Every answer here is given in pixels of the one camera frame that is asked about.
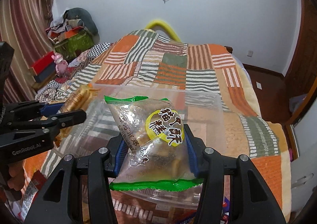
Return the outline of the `hand in orange sleeve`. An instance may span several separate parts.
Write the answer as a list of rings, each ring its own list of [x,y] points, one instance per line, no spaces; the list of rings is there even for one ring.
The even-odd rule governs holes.
[[[23,168],[24,161],[9,164],[8,187],[20,191],[25,185],[25,174]]]

